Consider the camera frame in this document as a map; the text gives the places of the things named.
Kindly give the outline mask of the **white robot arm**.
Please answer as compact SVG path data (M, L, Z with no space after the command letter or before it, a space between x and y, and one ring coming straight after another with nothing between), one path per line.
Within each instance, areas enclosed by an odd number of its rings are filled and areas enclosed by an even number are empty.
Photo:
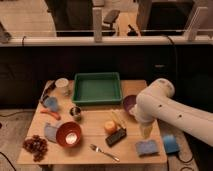
M136 96L135 119L145 126L158 118L213 147L213 113L172 100L174 93L169 80L156 79Z

